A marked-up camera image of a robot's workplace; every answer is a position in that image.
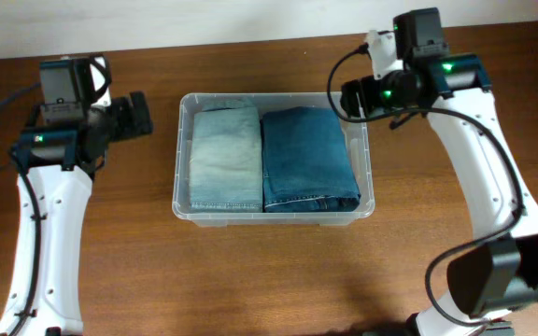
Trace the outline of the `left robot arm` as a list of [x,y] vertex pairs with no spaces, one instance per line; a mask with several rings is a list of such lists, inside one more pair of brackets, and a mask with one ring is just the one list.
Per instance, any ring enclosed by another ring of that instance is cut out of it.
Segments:
[[145,95],[113,98],[102,54],[39,65],[36,105],[9,156],[18,174],[19,235],[0,335],[80,335],[83,219],[110,144],[153,131]]

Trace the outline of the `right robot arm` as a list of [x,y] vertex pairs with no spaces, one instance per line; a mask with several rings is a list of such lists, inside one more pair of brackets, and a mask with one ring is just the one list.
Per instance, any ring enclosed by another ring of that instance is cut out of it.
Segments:
[[492,84],[473,54],[452,54],[438,9],[398,15],[357,48],[373,67],[349,81],[336,115],[350,123],[425,118],[452,162],[473,227],[443,252],[446,293],[393,335],[510,335],[506,317],[538,302],[538,204],[504,139]]

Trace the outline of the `dark blue jeans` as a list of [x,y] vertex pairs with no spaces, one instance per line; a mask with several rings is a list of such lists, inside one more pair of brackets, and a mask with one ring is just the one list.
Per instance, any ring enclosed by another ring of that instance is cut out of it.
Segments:
[[262,117],[266,213],[352,212],[361,192],[339,118],[299,106]]

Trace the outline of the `clear plastic storage container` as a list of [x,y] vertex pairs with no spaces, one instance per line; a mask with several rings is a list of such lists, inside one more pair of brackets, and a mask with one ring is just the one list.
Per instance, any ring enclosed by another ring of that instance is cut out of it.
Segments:
[[202,93],[185,95],[179,106],[177,129],[176,168],[172,210],[176,217],[193,222],[199,227],[225,227],[229,225],[321,225],[347,226],[355,220],[369,217],[375,210],[375,194],[369,146],[369,131],[365,124],[342,121],[347,155],[361,193],[360,205],[352,212],[317,213],[199,213],[191,209],[190,168],[191,140],[194,116],[205,107],[223,101],[244,100],[258,108],[260,115],[296,106],[328,108],[324,92],[273,92],[273,93]]

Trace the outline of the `light blue jeans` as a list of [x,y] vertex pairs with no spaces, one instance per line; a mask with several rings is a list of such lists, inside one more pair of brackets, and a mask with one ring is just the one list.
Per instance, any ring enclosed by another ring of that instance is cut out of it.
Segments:
[[262,210],[261,124],[251,101],[216,101],[194,115],[189,192],[196,212]]

